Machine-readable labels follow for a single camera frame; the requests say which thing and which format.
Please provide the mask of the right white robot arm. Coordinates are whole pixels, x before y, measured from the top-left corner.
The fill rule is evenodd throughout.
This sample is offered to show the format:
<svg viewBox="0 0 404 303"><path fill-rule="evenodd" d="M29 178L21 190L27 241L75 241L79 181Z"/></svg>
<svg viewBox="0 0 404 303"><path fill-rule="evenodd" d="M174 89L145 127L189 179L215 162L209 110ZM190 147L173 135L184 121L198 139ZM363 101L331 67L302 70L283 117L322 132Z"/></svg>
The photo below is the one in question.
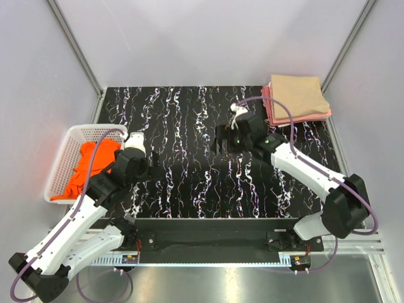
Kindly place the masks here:
<svg viewBox="0 0 404 303"><path fill-rule="evenodd" d="M331 234L344 239L367 217L371 207L364 180L327 169L292 147L284 136L267 132L266 124L254 114L237 117L236 125L219 124L211 150L220 153L249 152L253 157L279 169L313 191L323 209L300 218L287 234L288 246L301 250L309 240Z"/></svg>

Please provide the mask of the beige t shirt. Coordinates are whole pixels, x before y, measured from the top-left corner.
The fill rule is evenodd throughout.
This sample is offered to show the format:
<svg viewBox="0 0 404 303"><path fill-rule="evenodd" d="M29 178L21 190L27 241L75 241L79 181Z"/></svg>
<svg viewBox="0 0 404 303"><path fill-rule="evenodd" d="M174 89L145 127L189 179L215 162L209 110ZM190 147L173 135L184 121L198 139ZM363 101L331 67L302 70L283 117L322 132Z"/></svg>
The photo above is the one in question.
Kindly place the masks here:
<svg viewBox="0 0 404 303"><path fill-rule="evenodd" d="M272 98L282 103L294 120L320 119L331 115L323 97L318 76L287 76L272 74Z"/></svg>

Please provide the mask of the white plastic laundry basket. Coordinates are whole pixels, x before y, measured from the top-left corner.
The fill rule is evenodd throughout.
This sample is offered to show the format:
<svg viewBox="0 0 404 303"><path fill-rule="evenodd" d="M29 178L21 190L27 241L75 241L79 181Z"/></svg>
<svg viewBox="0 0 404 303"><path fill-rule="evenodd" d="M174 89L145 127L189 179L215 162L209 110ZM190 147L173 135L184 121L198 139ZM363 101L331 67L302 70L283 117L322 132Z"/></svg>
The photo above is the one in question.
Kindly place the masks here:
<svg viewBox="0 0 404 303"><path fill-rule="evenodd" d="M97 142L110 129L127 133L126 126L119 124L80 124L70 127L61 143L44 189L44 199L48 203L72 205L74 199L51 200L54 196L64 194L66 186L73 175L73 169L81 159L80 148L86 142Z"/></svg>

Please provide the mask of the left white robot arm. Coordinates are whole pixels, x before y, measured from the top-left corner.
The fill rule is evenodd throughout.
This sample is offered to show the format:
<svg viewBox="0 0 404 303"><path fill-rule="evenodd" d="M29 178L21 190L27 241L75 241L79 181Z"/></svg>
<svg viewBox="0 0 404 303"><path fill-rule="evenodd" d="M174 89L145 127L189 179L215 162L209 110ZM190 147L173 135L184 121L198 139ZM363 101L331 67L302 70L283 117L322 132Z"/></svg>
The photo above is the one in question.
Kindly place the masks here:
<svg viewBox="0 0 404 303"><path fill-rule="evenodd" d="M147 159L143 150L125 148L115 160L89 178L88 187L47 236L27 253L16 252L9 265L42 302L52 302L85 267L105 253L139 244L133 219L113 218L97 235L79 244L85 232L116 204L132 186L162 175L159 154Z"/></svg>

